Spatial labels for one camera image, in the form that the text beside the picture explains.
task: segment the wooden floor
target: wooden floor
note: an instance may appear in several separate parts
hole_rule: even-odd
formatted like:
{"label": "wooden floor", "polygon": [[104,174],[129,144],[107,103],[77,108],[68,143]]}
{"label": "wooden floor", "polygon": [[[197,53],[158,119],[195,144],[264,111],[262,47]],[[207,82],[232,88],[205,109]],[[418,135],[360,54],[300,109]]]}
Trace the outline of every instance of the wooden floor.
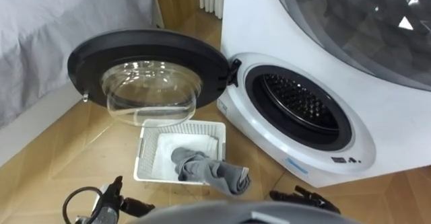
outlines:
{"label": "wooden floor", "polygon": [[[220,46],[220,21],[197,13],[181,32]],[[431,223],[431,167],[315,190],[274,162],[235,129],[214,104],[199,120],[224,122],[227,161],[250,168],[252,184],[242,200],[268,199],[272,189],[292,192],[296,184],[333,201],[343,215],[364,223]],[[66,196],[82,186],[101,186],[124,176],[123,195],[158,207],[227,199],[209,187],[145,184],[132,171],[139,129],[113,122],[104,108],[78,103],[0,168],[0,223],[62,223]],[[94,195],[73,199],[69,215],[89,215]],[[132,217],[121,216],[120,223]]]}

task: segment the glass door window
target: glass door window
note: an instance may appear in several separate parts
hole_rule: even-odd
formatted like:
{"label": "glass door window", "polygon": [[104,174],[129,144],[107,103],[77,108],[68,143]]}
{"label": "glass door window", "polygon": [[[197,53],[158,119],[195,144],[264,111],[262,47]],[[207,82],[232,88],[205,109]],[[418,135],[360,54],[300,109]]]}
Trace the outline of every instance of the glass door window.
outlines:
{"label": "glass door window", "polygon": [[431,90],[431,0],[280,0],[295,22],[345,63]]}

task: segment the gray cloth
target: gray cloth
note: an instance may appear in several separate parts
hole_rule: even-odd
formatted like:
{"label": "gray cloth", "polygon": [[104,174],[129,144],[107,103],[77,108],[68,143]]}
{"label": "gray cloth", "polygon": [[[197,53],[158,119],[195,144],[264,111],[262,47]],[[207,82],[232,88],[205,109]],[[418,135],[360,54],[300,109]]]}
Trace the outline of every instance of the gray cloth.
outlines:
{"label": "gray cloth", "polygon": [[83,41],[149,28],[152,1],[0,0],[0,128],[66,85],[67,59]]}
{"label": "gray cloth", "polygon": [[179,147],[172,152],[180,181],[205,181],[227,195],[240,195],[250,185],[248,168],[208,158],[201,151]]}

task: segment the white plastic basket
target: white plastic basket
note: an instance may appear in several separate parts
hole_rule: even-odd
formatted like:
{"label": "white plastic basket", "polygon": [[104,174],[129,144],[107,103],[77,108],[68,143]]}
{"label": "white plastic basket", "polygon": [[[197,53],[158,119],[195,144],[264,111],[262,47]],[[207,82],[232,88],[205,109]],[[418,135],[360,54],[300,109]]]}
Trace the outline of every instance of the white plastic basket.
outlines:
{"label": "white plastic basket", "polygon": [[221,122],[208,122],[201,120],[188,120],[184,123],[161,128],[142,128],[141,137],[135,160],[133,177],[142,182],[161,182],[171,184],[205,185],[202,182],[186,182],[161,180],[152,177],[154,157],[158,144],[158,137],[162,133],[183,133],[194,135],[209,135],[218,139],[217,160],[224,161],[226,156],[226,126]]}

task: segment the washing machine door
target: washing machine door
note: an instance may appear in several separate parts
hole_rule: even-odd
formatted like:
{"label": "washing machine door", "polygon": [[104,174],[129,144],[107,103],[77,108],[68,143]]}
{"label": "washing machine door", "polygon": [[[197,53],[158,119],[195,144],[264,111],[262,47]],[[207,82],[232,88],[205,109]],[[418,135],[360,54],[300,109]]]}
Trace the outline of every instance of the washing machine door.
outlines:
{"label": "washing machine door", "polygon": [[431,0],[280,0],[316,43],[375,77],[431,91]]}
{"label": "washing machine door", "polygon": [[210,45],[165,30],[109,32],[83,42],[68,60],[84,97],[135,126],[181,123],[216,100],[230,73]]}

